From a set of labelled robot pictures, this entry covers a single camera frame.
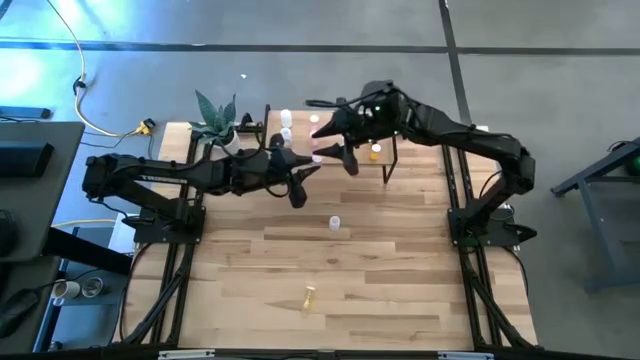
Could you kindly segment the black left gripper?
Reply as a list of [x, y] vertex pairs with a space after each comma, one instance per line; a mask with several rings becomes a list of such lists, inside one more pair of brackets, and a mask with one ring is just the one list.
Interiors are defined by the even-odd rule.
[[293, 172], [295, 167], [313, 163], [310, 156], [296, 155], [284, 146], [284, 137], [280, 133], [272, 135], [269, 141], [271, 155], [269, 159], [269, 186], [286, 185], [287, 193], [293, 208], [302, 208], [306, 203], [306, 191], [302, 183], [315, 172], [319, 166], [311, 166]]

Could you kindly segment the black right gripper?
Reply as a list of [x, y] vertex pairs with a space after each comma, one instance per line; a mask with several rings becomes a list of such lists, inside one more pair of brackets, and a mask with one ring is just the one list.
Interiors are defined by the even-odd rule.
[[354, 149], [364, 142], [364, 118], [357, 110], [350, 107], [345, 99], [337, 100], [338, 109], [331, 114], [329, 121], [318, 128], [313, 136], [341, 135], [342, 144], [334, 143], [326, 148], [326, 156], [341, 159], [346, 172], [355, 176], [359, 173], [359, 165]]

